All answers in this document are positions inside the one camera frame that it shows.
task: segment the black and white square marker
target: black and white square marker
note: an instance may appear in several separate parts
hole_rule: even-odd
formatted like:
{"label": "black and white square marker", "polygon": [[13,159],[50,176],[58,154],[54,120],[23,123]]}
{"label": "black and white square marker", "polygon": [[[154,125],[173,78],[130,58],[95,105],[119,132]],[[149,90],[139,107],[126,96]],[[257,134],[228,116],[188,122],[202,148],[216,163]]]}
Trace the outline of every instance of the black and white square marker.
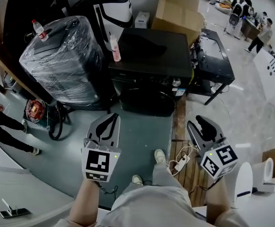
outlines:
{"label": "black and white square marker", "polygon": [[205,158],[203,167],[211,174],[211,176],[215,176],[219,170],[219,167],[209,157]]}
{"label": "black and white square marker", "polygon": [[109,153],[90,150],[86,163],[86,170],[109,172]]}
{"label": "black and white square marker", "polygon": [[221,149],[217,149],[216,153],[223,165],[229,164],[238,159],[230,145]]}
{"label": "black and white square marker", "polygon": [[86,172],[86,178],[94,181],[107,181],[108,176]]}
{"label": "black and white square marker", "polygon": [[231,166],[228,166],[228,167],[224,168],[224,169],[221,171],[221,173],[219,174],[219,177],[220,177],[220,176],[223,176],[223,175],[225,175],[225,174],[228,174],[228,173],[231,172],[235,167],[236,167],[236,164],[233,164],[233,165],[231,165]]}

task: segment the washing machine door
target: washing machine door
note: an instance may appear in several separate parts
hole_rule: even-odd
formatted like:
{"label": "washing machine door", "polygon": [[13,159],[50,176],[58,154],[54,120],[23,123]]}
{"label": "washing machine door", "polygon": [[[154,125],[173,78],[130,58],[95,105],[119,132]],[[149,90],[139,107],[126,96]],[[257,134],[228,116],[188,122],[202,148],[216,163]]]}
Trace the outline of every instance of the washing machine door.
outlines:
{"label": "washing machine door", "polygon": [[119,98],[124,110],[138,114],[168,117],[175,108],[175,101],[172,97],[155,89],[125,89],[122,90]]}

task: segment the plastic wrap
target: plastic wrap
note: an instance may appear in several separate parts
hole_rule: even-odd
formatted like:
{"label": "plastic wrap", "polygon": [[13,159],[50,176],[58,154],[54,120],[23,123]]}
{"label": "plastic wrap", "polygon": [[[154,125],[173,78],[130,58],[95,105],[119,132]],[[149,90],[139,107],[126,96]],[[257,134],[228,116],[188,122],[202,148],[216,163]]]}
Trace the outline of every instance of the plastic wrap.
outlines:
{"label": "plastic wrap", "polygon": [[49,94],[65,104],[99,100],[90,78],[101,70],[104,55],[89,21],[72,16],[44,26],[49,39],[35,36],[19,62]]}

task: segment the person's left hand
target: person's left hand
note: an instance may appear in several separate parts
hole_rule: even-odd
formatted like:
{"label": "person's left hand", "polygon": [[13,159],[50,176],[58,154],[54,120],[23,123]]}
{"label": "person's left hand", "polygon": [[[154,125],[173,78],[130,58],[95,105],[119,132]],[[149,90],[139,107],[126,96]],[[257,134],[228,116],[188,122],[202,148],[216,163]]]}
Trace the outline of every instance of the person's left hand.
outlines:
{"label": "person's left hand", "polygon": [[3,112],[4,111],[4,106],[0,105],[0,111]]}

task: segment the black pants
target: black pants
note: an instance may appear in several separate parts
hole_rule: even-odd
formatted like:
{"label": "black pants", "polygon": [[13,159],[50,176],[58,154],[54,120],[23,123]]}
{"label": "black pants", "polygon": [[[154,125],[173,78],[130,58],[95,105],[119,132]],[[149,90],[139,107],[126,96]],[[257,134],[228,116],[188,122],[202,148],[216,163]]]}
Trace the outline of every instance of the black pants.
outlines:
{"label": "black pants", "polygon": [[[10,129],[23,131],[24,126],[19,123],[17,120],[14,120],[0,111],[0,125],[9,127]],[[29,146],[7,133],[4,129],[0,127],[0,142],[12,147],[15,147],[19,150],[26,152],[33,152],[34,148]]]}
{"label": "black pants", "polygon": [[250,44],[248,50],[251,51],[255,46],[256,46],[256,52],[258,54],[261,48],[264,47],[264,43],[258,37],[256,37]]}

